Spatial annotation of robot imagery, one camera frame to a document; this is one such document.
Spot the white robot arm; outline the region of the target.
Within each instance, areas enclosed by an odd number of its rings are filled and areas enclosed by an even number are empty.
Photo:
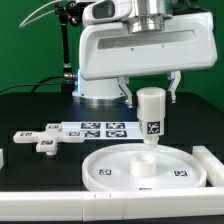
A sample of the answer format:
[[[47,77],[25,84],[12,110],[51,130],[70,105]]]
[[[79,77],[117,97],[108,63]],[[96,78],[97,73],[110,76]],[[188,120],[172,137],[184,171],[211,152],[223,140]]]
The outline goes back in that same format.
[[[166,74],[168,99],[183,71],[206,69],[217,60],[213,16],[178,0],[95,0],[84,8],[74,96],[90,105],[134,105],[127,87],[134,76]]]

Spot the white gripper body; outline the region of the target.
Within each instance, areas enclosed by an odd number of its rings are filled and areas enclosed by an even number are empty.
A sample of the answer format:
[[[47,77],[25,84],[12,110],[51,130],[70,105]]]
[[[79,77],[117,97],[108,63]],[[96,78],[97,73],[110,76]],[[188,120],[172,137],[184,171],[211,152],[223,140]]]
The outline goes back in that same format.
[[[121,22],[92,25],[80,38],[79,68],[86,80],[205,69],[216,60],[209,12],[175,16],[161,32],[130,34]]]

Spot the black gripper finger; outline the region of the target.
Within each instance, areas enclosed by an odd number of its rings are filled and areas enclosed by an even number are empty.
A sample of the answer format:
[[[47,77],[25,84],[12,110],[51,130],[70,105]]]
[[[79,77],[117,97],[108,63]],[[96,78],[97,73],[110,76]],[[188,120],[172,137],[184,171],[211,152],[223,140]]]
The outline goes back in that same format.
[[[181,72],[180,71],[171,71],[168,74],[168,80],[170,81],[167,97],[170,103],[176,102],[176,89],[181,81]]]
[[[119,77],[118,78],[118,86],[126,96],[126,104],[128,105],[129,108],[132,108],[133,107],[133,98],[132,98],[131,91],[127,87],[128,83],[129,83],[129,79],[127,77]]]

